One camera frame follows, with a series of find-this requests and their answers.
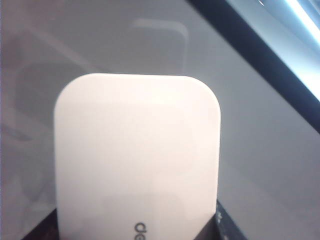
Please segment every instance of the glass surface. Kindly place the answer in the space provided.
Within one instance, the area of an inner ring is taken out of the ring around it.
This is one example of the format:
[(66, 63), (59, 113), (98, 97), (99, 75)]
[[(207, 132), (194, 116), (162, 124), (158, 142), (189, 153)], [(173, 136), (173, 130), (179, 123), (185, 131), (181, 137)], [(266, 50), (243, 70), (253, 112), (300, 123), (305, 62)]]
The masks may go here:
[[(315, 47), (259, 2), (228, 2), (317, 84)], [(186, 1), (3, 1), (1, 35), (1, 239), (20, 240), (56, 207), (55, 101), (95, 72), (206, 83), (221, 108), (228, 214), (248, 239), (320, 239), (320, 135)]]

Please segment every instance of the rounded square device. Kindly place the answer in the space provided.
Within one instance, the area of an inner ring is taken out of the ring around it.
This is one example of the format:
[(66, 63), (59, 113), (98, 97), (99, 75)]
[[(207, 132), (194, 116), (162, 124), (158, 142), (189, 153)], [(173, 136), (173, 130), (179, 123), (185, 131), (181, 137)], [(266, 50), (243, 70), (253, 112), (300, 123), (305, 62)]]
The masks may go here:
[(221, 113), (188, 76), (93, 73), (55, 106), (68, 240), (193, 240), (216, 211)]

